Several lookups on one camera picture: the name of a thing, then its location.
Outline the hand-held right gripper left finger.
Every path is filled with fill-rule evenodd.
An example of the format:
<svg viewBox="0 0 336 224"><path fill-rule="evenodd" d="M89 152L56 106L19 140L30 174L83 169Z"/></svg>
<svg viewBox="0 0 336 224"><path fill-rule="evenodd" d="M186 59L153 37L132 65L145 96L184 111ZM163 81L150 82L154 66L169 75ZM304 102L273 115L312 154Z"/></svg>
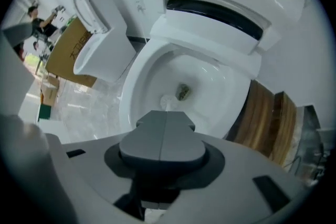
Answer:
<svg viewBox="0 0 336 224"><path fill-rule="evenodd" d="M123 162L132 168L158 166L167 113L150 111L137 121L136 128L119 143Z"/></svg>

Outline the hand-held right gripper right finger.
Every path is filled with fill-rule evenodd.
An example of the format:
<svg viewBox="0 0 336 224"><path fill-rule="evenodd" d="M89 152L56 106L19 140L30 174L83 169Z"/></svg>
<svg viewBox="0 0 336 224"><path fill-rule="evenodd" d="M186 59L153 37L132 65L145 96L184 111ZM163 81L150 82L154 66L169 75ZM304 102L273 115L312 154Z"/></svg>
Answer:
<svg viewBox="0 0 336 224"><path fill-rule="evenodd" d="M160 162L174 168L199 168L205 154L205 145L191 119L184 112L167 112Z"/></svg>

